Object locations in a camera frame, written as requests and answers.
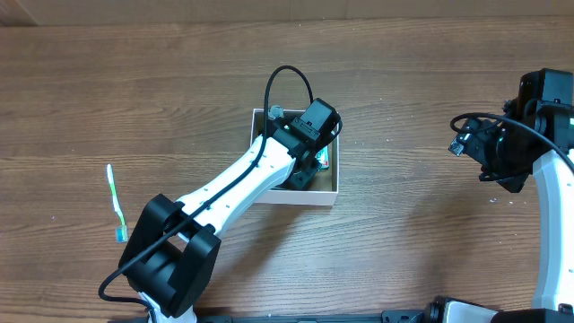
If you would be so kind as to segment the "green soap packet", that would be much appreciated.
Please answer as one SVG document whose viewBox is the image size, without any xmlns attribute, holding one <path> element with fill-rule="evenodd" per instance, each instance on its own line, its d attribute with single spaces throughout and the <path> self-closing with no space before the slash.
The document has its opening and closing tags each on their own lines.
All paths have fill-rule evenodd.
<svg viewBox="0 0 574 323">
<path fill-rule="evenodd" d="M 326 171 L 330 168 L 329 149 L 327 146 L 323 147 L 317 154 L 316 160 L 319 163 L 319 170 Z"/>
</svg>

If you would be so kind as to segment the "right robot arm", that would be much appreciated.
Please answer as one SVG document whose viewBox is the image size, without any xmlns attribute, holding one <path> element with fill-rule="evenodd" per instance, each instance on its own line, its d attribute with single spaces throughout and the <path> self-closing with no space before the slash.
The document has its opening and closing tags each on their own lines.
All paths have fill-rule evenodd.
<svg viewBox="0 0 574 323">
<path fill-rule="evenodd" d="M 524 74 L 500 115 L 453 118 L 449 151 L 481 166 L 479 179 L 518 193 L 535 180 L 540 206 L 538 309 L 573 311 L 573 74 L 543 68 Z"/>
</svg>

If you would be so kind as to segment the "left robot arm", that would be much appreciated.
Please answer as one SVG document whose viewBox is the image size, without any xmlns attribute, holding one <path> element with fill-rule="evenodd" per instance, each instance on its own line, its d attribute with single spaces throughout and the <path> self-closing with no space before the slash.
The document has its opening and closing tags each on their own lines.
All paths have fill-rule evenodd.
<svg viewBox="0 0 574 323">
<path fill-rule="evenodd" d="M 266 121 L 248 151 L 202 188 L 145 205 L 118 266 L 151 322 L 195 320 L 192 307 L 211 279 L 221 236 L 267 191 L 308 189 L 321 167 L 317 153 L 335 140 L 340 121 L 315 99 L 300 114 Z"/>
</svg>

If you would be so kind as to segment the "green white toothbrush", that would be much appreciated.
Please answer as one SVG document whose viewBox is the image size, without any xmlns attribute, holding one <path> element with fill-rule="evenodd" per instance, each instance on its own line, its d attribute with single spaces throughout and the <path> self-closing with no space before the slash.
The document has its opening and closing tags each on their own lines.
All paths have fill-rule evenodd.
<svg viewBox="0 0 574 323">
<path fill-rule="evenodd" d="M 118 243 L 125 243 L 128 241 L 128 229 L 126 226 L 125 216 L 120 207 L 119 199 L 117 196 L 114 172 L 111 164 L 106 166 L 106 175 L 111 193 L 112 208 L 120 221 L 120 225 L 115 229 L 116 240 Z"/>
</svg>

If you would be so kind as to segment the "blue Listerine mouthwash bottle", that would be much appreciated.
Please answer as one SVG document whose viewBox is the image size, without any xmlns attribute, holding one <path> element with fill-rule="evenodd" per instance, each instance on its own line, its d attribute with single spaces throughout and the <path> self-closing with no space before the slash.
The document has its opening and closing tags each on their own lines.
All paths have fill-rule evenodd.
<svg viewBox="0 0 574 323">
<path fill-rule="evenodd" d="M 273 105 L 268 110 L 268 118 L 275 120 L 278 118 L 284 118 L 284 110 L 279 105 Z"/>
</svg>

